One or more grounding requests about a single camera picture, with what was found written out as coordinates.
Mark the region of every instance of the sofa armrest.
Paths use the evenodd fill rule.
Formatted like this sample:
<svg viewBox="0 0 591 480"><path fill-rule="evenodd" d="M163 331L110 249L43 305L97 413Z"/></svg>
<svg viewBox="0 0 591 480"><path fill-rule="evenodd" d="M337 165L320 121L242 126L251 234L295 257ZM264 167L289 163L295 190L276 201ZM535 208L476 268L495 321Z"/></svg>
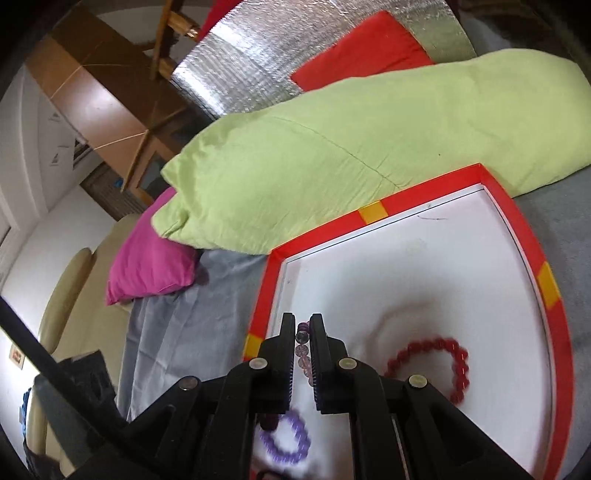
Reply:
<svg viewBox="0 0 591 480"><path fill-rule="evenodd" d="M56 350L68 317L93 264L92 252L89 248L83 248L74 255L64 273L61 274L49 298L39 327L39 343L47 352L53 353Z"/></svg>

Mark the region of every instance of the bead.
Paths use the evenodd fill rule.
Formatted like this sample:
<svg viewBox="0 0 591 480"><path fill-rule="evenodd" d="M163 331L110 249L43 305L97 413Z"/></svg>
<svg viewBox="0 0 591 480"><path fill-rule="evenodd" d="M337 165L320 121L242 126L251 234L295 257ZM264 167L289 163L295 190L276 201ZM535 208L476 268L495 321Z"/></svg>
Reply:
<svg viewBox="0 0 591 480"><path fill-rule="evenodd" d="M421 342L410 342L407 347L408 353L421 353L423 347Z"/></svg>
<svg viewBox="0 0 591 480"><path fill-rule="evenodd" d="M304 330L299 330L295 334L295 341L298 343L308 343L308 340L310 340L310 335L308 335L308 332L305 332Z"/></svg>
<svg viewBox="0 0 591 480"><path fill-rule="evenodd" d="M265 447L269 447L273 443L273 438L271 437L271 434L269 432L265 432L264 430L261 432L261 440Z"/></svg>
<svg viewBox="0 0 591 480"><path fill-rule="evenodd" d="M454 405L459 405L464 400L464 392L462 390L456 390L452 395L449 397L449 400Z"/></svg>
<svg viewBox="0 0 591 480"><path fill-rule="evenodd" d="M297 356L304 356L304 355L308 355L308 353L310 353L310 349L308 348L307 345L302 345L299 343L298 345L295 346L294 352Z"/></svg>
<svg viewBox="0 0 591 480"><path fill-rule="evenodd" d="M468 377L464 377L463 375L458 375L455 379L453 384L456 386L458 390L465 390L470 385L470 381Z"/></svg>
<svg viewBox="0 0 591 480"><path fill-rule="evenodd" d="M423 340L421 342L421 348L423 349L423 352L430 352L435 348L435 344L432 340Z"/></svg>
<svg viewBox="0 0 591 480"><path fill-rule="evenodd" d="M304 449L309 450L310 445L312 445L312 442L310 441L310 438L308 436L306 436L298 441L298 449L300 449L300 450L304 450Z"/></svg>
<svg viewBox="0 0 591 480"><path fill-rule="evenodd" d="M453 338L446 338L445 339L445 350L447 352L453 353L459 348L460 348L460 344L456 340L454 340Z"/></svg>
<svg viewBox="0 0 591 480"><path fill-rule="evenodd" d="M433 340L433 348L435 350L443 350L445 348L445 340L441 337L436 337Z"/></svg>
<svg viewBox="0 0 591 480"><path fill-rule="evenodd" d="M300 440L308 438L308 430L301 429L294 433L295 439L299 442Z"/></svg>
<svg viewBox="0 0 591 480"><path fill-rule="evenodd" d="M298 365L298 367L303 368L304 370L307 370L307 369L312 368L312 360L310 359L309 356L304 355L297 361L297 365Z"/></svg>
<svg viewBox="0 0 591 480"><path fill-rule="evenodd" d="M306 425L304 425L304 422L299 417L297 417L296 419L292 419L291 428L293 429L294 432L305 432L306 431Z"/></svg>
<svg viewBox="0 0 591 480"><path fill-rule="evenodd" d="M453 355L456 360L465 362L468 358L468 350L460 347L454 352Z"/></svg>
<svg viewBox="0 0 591 480"><path fill-rule="evenodd" d="M275 441L273 440L272 437L269 437L269 441L270 441L270 443L267 446L267 452L269 452L269 455L271 455L271 456L278 455L279 448L277 448L277 445L275 445Z"/></svg>
<svg viewBox="0 0 591 480"><path fill-rule="evenodd" d="M279 423L279 415L275 413L261 413L259 414L259 424L266 432L274 432Z"/></svg>
<svg viewBox="0 0 591 480"><path fill-rule="evenodd" d="M287 457L289 460L289 463L291 463L292 465L295 465L296 463L300 463L302 461L302 458L304 458L304 455L302 452L300 452L299 450L295 453L290 453L289 457Z"/></svg>
<svg viewBox="0 0 591 480"><path fill-rule="evenodd" d="M470 371L468 366L464 362L455 362L452 367L455 374L465 377L466 374Z"/></svg>
<svg viewBox="0 0 591 480"><path fill-rule="evenodd" d="M398 358L391 358L388 360L388 370L395 372L400 368L400 360Z"/></svg>
<svg viewBox="0 0 591 480"><path fill-rule="evenodd" d="M400 350L398 352L398 355L396 356L396 359L401 363L401 364L405 364L406 362L408 362L408 359L410 358L410 353L408 353L408 350Z"/></svg>

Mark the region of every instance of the black cable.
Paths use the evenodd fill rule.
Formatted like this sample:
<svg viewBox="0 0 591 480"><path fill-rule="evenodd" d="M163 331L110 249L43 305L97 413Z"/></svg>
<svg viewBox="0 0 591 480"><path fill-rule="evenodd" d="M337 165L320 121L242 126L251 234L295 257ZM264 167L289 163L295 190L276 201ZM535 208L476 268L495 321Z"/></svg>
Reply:
<svg viewBox="0 0 591 480"><path fill-rule="evenodd" d="M113 444L131 460L136 461L163 478L184 479L177 472L148 456L138 445L128 440L121 430L105 422L96 412L89 400L80 393L74 382L61 370L60 366L37 341L13 309L0 297L0 327L35 365L39 373L55 388L62 397L104 440Z"/></svg>
<svg viewBox="0 0 591 480"><path fill-rule="evenodd" d="M18 457L14 447L8 440L4 429L0 425L0 465L2 473L11 480L35 480L35 476Z"/></svg>

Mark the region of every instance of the red cushion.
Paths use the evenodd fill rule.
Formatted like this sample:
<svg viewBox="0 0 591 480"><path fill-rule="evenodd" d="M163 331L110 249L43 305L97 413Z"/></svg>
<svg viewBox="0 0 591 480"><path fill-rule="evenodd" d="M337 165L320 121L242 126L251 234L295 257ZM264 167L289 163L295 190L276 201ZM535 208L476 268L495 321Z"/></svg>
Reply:
<svg viewBox="0 0 591 480"><path fill-rule="evenodd" d="M381 11L304 63L291 79L308 92L349 77L433 64L421 44L390 13Z"/></svg>

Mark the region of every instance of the tray rim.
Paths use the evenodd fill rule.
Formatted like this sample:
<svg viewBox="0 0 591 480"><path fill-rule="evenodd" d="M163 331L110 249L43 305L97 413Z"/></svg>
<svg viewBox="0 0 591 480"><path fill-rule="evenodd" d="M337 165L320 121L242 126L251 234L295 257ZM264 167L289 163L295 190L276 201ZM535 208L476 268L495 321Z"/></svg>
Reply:
<svg viewBox="0 0 591 480"><path fill-rule="evenodd" d="M509 229L530 276L544 321L552 378L552 419L543 480L554 480L568 444L574 398L572 345L564 304L544 252L517 204L480 163L446 173L396 192L306 232L274 248L267 259L261 288L246 336L243 358L250 360L267 335L275 290L285 260L310 248L362 229L379 220L481 184Z"/></svg>

